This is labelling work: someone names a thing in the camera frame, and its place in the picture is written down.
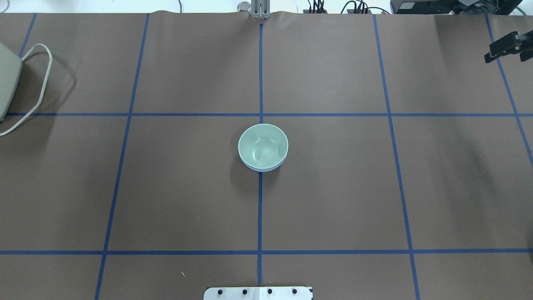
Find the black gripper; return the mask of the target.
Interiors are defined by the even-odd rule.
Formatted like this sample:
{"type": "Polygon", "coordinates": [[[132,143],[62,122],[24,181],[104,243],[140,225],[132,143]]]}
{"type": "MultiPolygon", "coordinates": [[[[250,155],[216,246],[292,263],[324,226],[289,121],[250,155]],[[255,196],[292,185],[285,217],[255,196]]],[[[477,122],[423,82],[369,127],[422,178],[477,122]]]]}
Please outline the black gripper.
{"type": "Polygon", "coordinates": [[[485,54],[485,63],[495,61],[507,55],[520,56],[525,62],[533,57],[533,32],[511,32],[489,45],[489,52],[485,54]]]}

